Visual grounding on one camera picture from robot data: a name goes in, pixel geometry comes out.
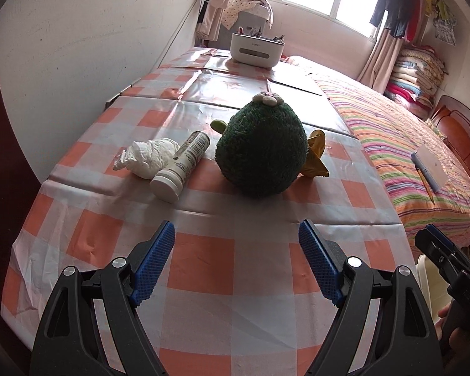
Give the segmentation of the person right hand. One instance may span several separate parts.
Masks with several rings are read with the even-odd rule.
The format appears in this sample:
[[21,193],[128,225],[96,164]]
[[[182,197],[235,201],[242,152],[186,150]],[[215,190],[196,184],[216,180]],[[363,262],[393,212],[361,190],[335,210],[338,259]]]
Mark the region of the person right hand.
[[437,312],[436,332],[445,375],[470,375],[470,324],[453,301]]

